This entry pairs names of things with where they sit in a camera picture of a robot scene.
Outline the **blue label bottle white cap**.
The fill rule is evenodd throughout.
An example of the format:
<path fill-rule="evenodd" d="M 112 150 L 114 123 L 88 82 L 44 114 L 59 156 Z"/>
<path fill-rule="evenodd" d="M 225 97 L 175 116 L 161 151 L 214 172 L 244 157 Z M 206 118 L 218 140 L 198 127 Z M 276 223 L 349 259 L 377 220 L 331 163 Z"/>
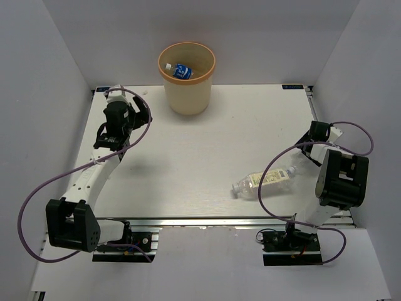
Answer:
<path fill-rule="evenodd" d="M 191 68 L 183 64 L 165 64 L 165 71 L 172 77 L 179 80 L 189 80 L 193 77 L 194 73 Z"/>

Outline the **large clear bottle beige label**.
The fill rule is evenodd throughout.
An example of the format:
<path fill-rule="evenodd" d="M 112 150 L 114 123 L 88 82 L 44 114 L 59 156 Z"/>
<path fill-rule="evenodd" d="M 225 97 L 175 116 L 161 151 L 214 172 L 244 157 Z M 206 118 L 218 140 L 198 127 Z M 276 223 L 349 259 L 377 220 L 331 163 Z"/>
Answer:
<path fill-rule="evenodd" d="M 260 183 L 262 183 L 262 198 L 290 193 L 294 179 L 297 176 L 297 168 L 289 166 L 270 169 L 264 177 L 262 175 L 263 172 L 251 173 L 239 182 L 235 182 L 232 185 L 232 195 L 235 198 L 255 201 L 258 199 Z"/>

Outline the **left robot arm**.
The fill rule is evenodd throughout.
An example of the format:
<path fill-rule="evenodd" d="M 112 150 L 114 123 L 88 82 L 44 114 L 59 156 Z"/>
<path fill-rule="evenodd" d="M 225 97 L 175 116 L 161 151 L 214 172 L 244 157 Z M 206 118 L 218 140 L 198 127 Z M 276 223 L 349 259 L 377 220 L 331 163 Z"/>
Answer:
<path fill-rule="evenodd" d="M 111 243 L 118 250 L 126 250 L 132 244 L 126 221 L 98 220 L 93 209 L 111 173 L 121 163 L 132 131 L 148 126 L 152 118 L 137 95 L 129 102 L 125 95 L 108 93 L 103 113 L 106 121 L 96 133 L 89 166 L 60 199 L 51 199 L 46 205 L 51 246 L 92 252 L 103 244 Z"/>

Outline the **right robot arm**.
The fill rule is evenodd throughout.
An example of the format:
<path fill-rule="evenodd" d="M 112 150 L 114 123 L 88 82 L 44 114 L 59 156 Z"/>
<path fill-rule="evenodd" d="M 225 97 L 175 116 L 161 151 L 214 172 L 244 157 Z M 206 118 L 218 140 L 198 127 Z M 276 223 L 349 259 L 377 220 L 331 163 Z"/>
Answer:
<path fill-rule="evenodd" d="M 297 142 L 301 153 L 320 168 L 315 196 L 296 213 L 283 234 L 284 245 L 297 250 L 336 213 L 359 207 L 365 199 L 369 159 L 335 145 L 342 131 L 334 124 L 312 121 Z"/>

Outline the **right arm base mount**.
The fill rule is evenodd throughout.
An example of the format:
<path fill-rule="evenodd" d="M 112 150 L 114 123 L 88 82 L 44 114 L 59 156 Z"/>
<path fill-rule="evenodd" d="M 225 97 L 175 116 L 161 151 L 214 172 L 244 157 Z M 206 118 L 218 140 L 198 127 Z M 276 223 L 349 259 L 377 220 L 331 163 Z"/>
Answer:
<path fill-rule="evenodd" d="M 259 230 L 256 241 L 263 247 L 266 267 L 322 265 L 321 248 L 316 234 L 311 239 L 289 237 L 285 231 Z"/>

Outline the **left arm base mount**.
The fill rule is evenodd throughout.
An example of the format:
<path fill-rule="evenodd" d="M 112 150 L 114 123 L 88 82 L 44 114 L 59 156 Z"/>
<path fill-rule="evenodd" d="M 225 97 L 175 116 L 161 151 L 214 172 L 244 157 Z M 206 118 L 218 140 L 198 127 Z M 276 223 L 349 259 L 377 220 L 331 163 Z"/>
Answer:
<path fill-rule="evenodd" d="M 127 241 L 113 241 L 100 245 L 93 253 L 92 262 L 152 263 L 159 242 L 159 230 L 134 228 Z"/>

